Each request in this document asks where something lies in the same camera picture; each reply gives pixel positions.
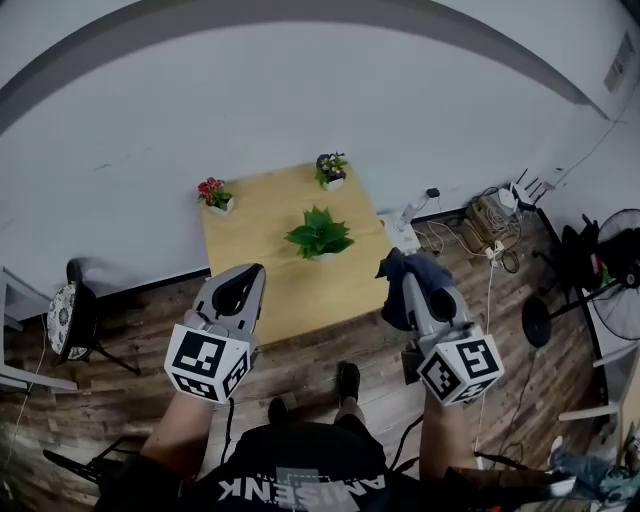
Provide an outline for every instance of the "white pot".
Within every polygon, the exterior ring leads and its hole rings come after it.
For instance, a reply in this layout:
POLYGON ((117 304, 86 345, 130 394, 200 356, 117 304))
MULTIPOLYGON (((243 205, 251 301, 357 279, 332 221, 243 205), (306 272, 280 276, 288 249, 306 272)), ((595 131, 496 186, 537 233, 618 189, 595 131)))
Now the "white pot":
POLYGON ((319 254, 318 256, 311 256, 313 261, 329 261, 335 256, 332 252, 325 252, 324 254, 319 254))
POLYGON ((329 183, 323 183, 322 188, 331 192, 332 190, 336 190, 337 188, 340 188, 343 183, 344 183, 344 178, 340 178, 339 180, 333 180, 333 181, 330 181, 329 183))
POLYGON ((233 210, 233 197, 227 201, 227 210, 223 210, 222 208, 218 208, 217 206, 207 206, 209 211, 214 215, 220 215, 221 217, 226 217, 233 210))

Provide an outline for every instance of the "white marker cube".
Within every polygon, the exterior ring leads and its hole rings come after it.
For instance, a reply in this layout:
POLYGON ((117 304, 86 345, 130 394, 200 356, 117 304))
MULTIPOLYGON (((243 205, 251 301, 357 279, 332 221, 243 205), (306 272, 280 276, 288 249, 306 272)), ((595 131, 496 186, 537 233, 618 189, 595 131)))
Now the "white marker cube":
POLYGON ((480 396, 504 374, 493 336, 438 343, 418 375, 443 405, 480 396))
POLYGON ((179 391, 224 404, 249 373, 250 350, 245 341, 175 325, 164 370, 179 391))

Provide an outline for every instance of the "black and white patterned seat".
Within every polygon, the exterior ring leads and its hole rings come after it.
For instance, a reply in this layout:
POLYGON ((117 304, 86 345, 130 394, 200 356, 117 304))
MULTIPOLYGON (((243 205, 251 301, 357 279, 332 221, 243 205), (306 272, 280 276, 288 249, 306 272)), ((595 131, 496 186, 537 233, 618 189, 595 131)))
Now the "black and white patterned seat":
MULTIPOLYGON (((47 313, 47 335, 51 348, 60 355, 64 347, 67 335, 69 334, 69 326, 71 325, 71 317, 73 315, 73 307, 76 298, 76 285, 68 284, 62 287, 55 294, 49 311, 47 313)), ((69 360, 82 359, 87 355, 89 349, 81 347, 71 347, 69 351, 69 360)))

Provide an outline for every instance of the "black t-shirt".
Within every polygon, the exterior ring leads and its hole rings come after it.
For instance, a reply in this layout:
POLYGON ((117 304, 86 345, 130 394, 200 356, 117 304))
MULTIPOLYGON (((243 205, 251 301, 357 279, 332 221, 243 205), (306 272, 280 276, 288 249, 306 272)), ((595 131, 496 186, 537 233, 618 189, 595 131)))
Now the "black t-shirt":
POLYGON ((180 477, 137 456, 98 511, 451 510, 427 487, 385 465, 384 452, 334 425, 267 425, 246 432, 229 461, 178 497, 180 477))

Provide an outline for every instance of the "wooden floor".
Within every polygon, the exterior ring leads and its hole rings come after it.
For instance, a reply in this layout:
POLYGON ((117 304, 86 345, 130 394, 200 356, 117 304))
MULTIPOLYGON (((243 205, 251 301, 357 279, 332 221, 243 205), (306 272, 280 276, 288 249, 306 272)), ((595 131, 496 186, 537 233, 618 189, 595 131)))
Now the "wooden floor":
MULTIPOLYGON (((446 244, 438 261, 452 271, 473 318, 484 326, 490 269, 487 260, 467 254, 448 231, 433 227, 446 244)), ((416 229, 428 233, 434 246, 439 244, 426 223, 416 229)), ((522 333, 520 311, 541 279, 550 277, 544 264, 530 256, 534 248, 544 250, 549 244, 542 222, 536 216, 528 218, 517 247, 519 272, 509 274, 502 268, 494 272, 491 333, 506 374, 486 395, 478 443, 483 452, 497 453, 503 443, 530 368, 533 353, 522 333)), ((181 321, 202 282, 192 279, 140 293, 135 300, 144 309, 110 313, 105 318, 104 327, 111 329, 111 334, 102 337, 103 345, 115 356, 137 365, 142 370, 140 377, 98 354, 91 357, 90 364, 67 363, 52 369, 52 353, 47 346, 41 372, 74 379, 80 391, 34 387, 4 472, 14 499, 36 510, 90 509, 98 496, 96 486, 58 469, 43 458, 42 450, 85 463, 120 436, 146 436, 151 432, 174 394, 162 368, 172 327, 181 321)), ((546 300, 562 303, 555 292, 546 300)), ((591 367, 592 343, 582 311, 563 316, 553 328, 552 341, 535 354, 531 381, 505 443, 522 443, 522 462, 532 468, 545 467, 549 446, 557 435, 565 436, 571 448, 584 453, 594 434, 593 421, 559 423, 557 415, 599 404, 591 367)), ((362 373, 360 403, 368 427, 384 445, 390 461, 406 426, 422 413, 425 393, 420 383, 404 385, 400 351, 407 341, 406 333, 396 331, 374 313, 270 345, 235 395, 234 443, 246 430, 266 422, 269 401, 277 395, 296 407, 300 417, 331 421, 336 411, 336 364, 349 360, 356 362, 362 373)), ((42 350, 39 322, 30 323, 25 333, 8 335, 6 345, 8 364, 35 370, 42 350)), ((0 401, 0 455, 4 461, 23 395, 7 389, 0 392, 0 401)), ((481 400, 466 407, 470 443, 478 434, 480 408, 481 400)), ((205 470, 215 467, 220 459, 227 412, 220 407, 214 413, 205 470)), ((418 442, 416 428, 407 439, 401 460, 417 454, 418 442)), ((520 446, 511 446, 505 454, 519 460, 520 446)), ((563 503, 553 509, 576 506, 579 510, 583 504, 563 503)))

